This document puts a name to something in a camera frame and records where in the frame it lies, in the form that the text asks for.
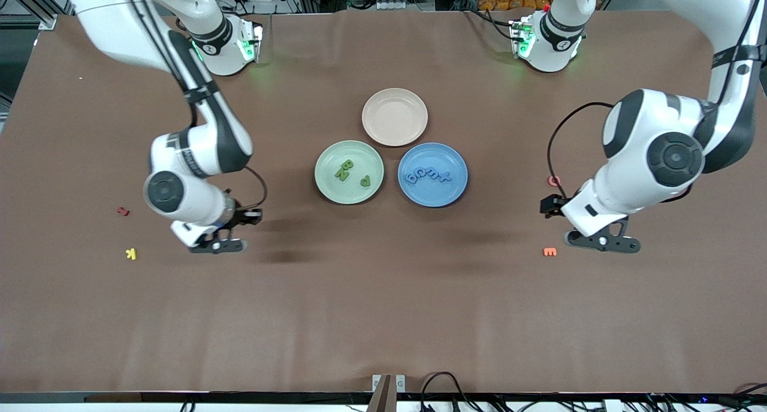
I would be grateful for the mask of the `light green plate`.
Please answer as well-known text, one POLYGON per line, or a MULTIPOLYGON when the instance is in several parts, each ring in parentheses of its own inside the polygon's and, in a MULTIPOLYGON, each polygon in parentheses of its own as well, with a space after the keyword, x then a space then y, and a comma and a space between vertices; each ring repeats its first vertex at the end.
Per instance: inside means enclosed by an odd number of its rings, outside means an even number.
POLYGON ((384 180, 384 163, 378 151, 359 140, 343 140, 325 149, 315 164, 315 184, 319 191, 332 202, 343 205, 362 204, 373 198, 384 180), (342 163, 352 160, 354 167, 349 169, 346 181, 338 180, 334 175, 342 163), (369 175, 372 185, 360 186, 360 179, 369 175))

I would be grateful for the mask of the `blue plate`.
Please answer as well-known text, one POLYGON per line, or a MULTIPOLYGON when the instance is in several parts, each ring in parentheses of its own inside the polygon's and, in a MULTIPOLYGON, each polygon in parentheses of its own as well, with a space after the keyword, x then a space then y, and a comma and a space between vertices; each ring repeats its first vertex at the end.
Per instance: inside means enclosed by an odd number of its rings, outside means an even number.
POLYGON ((418 144, 408 150, 401 158, 397 180, 407 199, 422 207, 439 208, 457 202, 465 192, 469 182, 469 169, 466 161, 449 145, 436 142, 418 144), (433 167, 438 172, 449 171, 452 181, 441 183, 428 177, 418 179, 414 175, 416 168, 433 167))

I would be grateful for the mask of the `brown table mat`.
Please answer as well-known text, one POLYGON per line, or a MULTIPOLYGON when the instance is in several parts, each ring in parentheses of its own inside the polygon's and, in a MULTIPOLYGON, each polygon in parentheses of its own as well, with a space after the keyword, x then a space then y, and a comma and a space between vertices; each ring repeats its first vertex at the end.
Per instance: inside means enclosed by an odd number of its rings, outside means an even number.
POLYGON ((279 14, 261 63, 218 79, 252 136, 265 218, 235 230, 243 253, 194 255, 142 192, 153 139, 189 123, 176 83, 60 19, 0 134, 0 391, 348 391, 381 373, 417 389, 436 371, 484 392, 766 382, 761 92, 745 158, 630 218, 638 254, 567 246, 568 222, 539 214, 562 118, 642 87, 704 98, 711 55, 671 13, 595 14, 555 74, 468 14, 279 14), (466 160, 455 204, 403 196, 404 147, 376 145, 385 180, 364 204, 318 192, 318 156, 369 142, 363 106, 390 87, 427 104, 421 141, 466 160))

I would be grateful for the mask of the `pale pink plate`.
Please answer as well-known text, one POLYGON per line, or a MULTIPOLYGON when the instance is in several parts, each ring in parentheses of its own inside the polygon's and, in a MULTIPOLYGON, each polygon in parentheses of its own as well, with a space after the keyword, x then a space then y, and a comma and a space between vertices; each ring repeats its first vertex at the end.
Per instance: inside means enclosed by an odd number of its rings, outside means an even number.
POLYGON ((378 144, 402 147, 413 144, 427 128, 425 102, 405 88, 387 88, 372 95, 363 106, 361 121, 367 135, 378 144))

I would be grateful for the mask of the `black table edge rail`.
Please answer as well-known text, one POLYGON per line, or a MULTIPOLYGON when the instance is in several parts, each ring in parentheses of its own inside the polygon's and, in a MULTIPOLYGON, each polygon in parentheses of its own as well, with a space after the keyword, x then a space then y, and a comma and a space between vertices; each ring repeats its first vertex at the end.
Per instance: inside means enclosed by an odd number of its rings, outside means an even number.
MULTIPOLYGON (((151 403, 250 403, 250 404, 366 404, 372 399, 372 393, 357 392, 276 392, 276 391, 209 391, 209 392, 162 392, 162 391, 123 391, 123 392, 0 392, 0 403, 87 403, 117 401, 143 401, 151 403)), ((468 393, 469 400, 490 401, 554 401, 563 403, 586 403, 617 398, 622 401, 646 403, 653 400, 658 404, 674 401, 694 407, 704 404, 735 406, 767 406, 767 395, 724 395, 723 393, 468 393)))

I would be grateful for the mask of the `metal bracket with brown post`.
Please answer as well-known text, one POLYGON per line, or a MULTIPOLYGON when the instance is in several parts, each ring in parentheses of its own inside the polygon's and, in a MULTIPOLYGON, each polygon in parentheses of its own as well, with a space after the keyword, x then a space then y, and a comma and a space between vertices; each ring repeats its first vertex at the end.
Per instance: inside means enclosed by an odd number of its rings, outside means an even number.
POLYGON ((397 396, 406 391, 404 374, 375 374, 372 377, 373 395, 366 412, 397 412, 397 396))

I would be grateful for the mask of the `aluminium frame profile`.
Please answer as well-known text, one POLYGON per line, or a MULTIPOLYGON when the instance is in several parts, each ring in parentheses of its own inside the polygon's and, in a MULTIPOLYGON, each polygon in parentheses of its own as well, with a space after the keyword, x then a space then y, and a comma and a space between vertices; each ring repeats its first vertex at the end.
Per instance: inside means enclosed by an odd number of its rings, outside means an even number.
POLYGON ((2 29, 52 31, 66 14, 73 14, 70 0, 0 0, 2 29))

